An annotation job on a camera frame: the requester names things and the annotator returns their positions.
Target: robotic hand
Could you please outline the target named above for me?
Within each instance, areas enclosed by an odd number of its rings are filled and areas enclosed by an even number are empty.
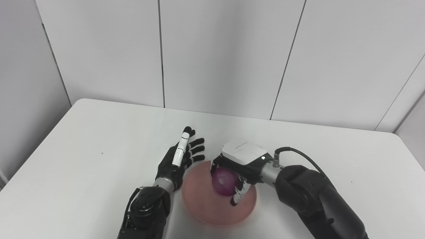
[[[158,173],[151,187],[137,188],[130,197],[118,239],[161,239],[167,216],[170,214],[171,197],[183,183],[184,171],[194,162],[205,159],[204,139],[188,143],[195,130],[187,126],[180,142],[172,146],[158,165]]]
[[[306,158],[317,171],[301,165],[282,166],[279,154],[293,151]],[[227,143],[212,161],[211,174],[226,167],[239,174],[231,204],[236,205],[251,184],[266,183],[276,189],[279,200],[293,208],[316,239],[367,239],[365,226],[337,192],[320,167],[303,152],[282,147],[274,157],[245,140]]]

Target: metal connector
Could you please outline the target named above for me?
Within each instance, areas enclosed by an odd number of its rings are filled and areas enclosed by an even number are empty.
[[[279,154],[275,153],[275,157],[273,159],[273,167],[277,168],[279,167],[280,163],[279,163]]]

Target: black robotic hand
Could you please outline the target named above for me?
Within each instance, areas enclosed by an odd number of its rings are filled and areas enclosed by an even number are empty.
[[[195,135],[195,130],[189,126],[185,128],[184,132],[188,133],[188,138]],[[205,147],[200,145],[204,141],[203,138],[200,138],[187,144],[180,166],[173,165],[174,154],[179,143],[168,150],[158,165],[154,185],[137,188],[131,195],[125,209],[118,239],[162,238],[166,220],[170,214],[170,194],[181,187],[184,171],[194,162],[205,159],[203,154],[198,154],[205,150]]]
[[[195,130],[191,129],[189,126],[187,126],[186,129],[187,128],[189,128],[190,137],[193,137],[196,133]],[[183,184],[184,171],[188,167],[190,167],[194,162],[205,159],[205,156],[203,154],[198,154],[205,150],[205,147],[201,145],[204,142],[204,138],[199,138],[187,144],[186,151],[184,153],[180,167],[172,164],[173,157],[176,153],[176,149],[179,143],[170,147],[170,149],[168,149],[168,152],[165,154],[164,158],[158,165],[158,173],[155,177],[155,180],[161,177],[167,178],[174,183],[174,191],[178,190]]]

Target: wall seam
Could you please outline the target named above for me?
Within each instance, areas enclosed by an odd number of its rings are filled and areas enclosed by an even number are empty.
[[[303,9],[301,10],[301,14],[300,14],[300,19],[298,19],[297,28],[295,29],[294,38],[292,39],[291,48],[289,49],[288,58],[286,59],[285,68],[283,69],[282,79],[280,80],[278,93],[277,93],[277,95],[276,95],[275,103],[273,104],[272,113],[270,114],[270,120],[272,120],[273,113],[274,113],[274,111],[275,111],[275,107],[276,107],[276,102],[278,101],[279,93],[281,92],[282,83],[283,83],[283,78],[285,77],[286,68],[288,67],[289,58],[291,57],[292,48],[294,47],[295,38],[297,37],[298,28],[300,27],[301,18],[303,17],[304,8],[306,7],[306,3],[307,3],[307,0],[305,0],[305,1],[304,1]]]

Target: black cable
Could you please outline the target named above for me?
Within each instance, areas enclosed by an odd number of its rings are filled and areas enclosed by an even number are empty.
[[[329,179],[328,176],[326,176],[325,172],[323,172],[323,170],[319,167],[319,165],[317,165],[309,156],[307,156],[307,154],[299,151],[298,149],[291,148],[291,147],[281,147],[281,148],[278,148],[278,149],[275,150],[275,154],[278,155],[278,154],[285,152],[285,151],[292,151],[292,152],[295,152],[295,153],[303,156],[306,160],[308,160],[317,169],[317,171],[319,171],[319,173],[321,173],[325,178]]]

